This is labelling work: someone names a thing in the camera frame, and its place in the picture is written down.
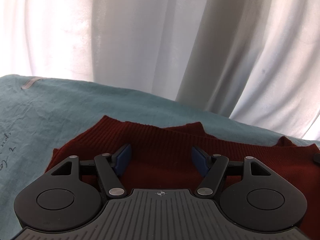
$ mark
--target triangular cutout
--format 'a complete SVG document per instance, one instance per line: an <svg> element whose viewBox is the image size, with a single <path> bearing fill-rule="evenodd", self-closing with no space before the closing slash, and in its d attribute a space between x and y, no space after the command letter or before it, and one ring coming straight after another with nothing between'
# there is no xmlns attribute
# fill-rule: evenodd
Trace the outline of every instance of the triangular cutout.
<svg viewBox="0 0 320 240"><path fill-rule="evenodd" d="M271 174L256 162L251 162L251 175L253 176L270 176Z"/></svg>
<svg viewBox="0 0 320 240"><path fill-rule="evenodd" d="M52 176L70 175L72 162L66 162L60 168L51 173Z"/></svg>

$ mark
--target ribbed knit fabric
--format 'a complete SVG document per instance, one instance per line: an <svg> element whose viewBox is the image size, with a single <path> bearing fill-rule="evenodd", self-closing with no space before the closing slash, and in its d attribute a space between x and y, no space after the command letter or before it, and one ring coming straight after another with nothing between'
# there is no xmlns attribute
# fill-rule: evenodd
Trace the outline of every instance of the ribbed knit fabric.
<svg viewBox="0 0 320 240"><path fill-rule="evenodd" d="M224 155L231 161L254 156L305 195L308 209L300 229L311 239L320 240L320 166L313 162L313 155L320 151L315 144L297 147L281 137L273 147L248 145L208 135L200 122L158 128L104 116L92 128L55 149L47 170L70 155L92 160L96 155L116 152L125 143L132 146L132 160L120 180L128 192L132 188L190 188L194 191L203 178L192 164L192 146L201 147L209 155ZM227 184L237 180L228 177Z"/></svg>

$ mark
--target white curtain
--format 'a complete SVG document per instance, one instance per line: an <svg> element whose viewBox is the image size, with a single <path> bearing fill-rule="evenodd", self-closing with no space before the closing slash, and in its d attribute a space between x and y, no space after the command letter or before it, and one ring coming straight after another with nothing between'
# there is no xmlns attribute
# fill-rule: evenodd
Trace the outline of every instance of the white curtain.
<svg viewBox="0 0 320 240"><path fill-rule="evenodd" d="M0 0L0 76L11 73L320 140L320 0Z"/></svg>

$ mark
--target silver round joint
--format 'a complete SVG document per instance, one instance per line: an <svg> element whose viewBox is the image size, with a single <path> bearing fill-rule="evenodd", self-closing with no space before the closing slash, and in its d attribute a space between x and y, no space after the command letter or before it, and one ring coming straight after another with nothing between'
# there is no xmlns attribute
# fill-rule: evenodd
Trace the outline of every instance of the silver round joint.
<svg viewBox="0 0 320 240"><path fill-rule="evenodd" d="M124 189L120 187L114 187L111 190L109 190L109 194L113 196L120 196L124 193Z"/></svg>
<svg viewBox="0 0 320 240"><path fill-rule="evenodd" d="M201 187L200 189L197 190L198 194L203 195L203 196L208 196L213 193L212 189L208 187Z"/></svg>

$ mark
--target handwriting on fabric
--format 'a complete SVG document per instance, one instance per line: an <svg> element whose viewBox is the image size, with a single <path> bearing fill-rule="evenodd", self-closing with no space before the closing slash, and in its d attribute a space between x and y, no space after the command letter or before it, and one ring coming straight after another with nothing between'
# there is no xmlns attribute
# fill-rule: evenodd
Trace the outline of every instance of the handwriting on fabric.
<svg viewBox="0 0 320 240"><path fill-rule="evenodd" d="M8 167L10 154L16 151L16 147L10 142L11 132L0 134L0 171Z"/></svg>

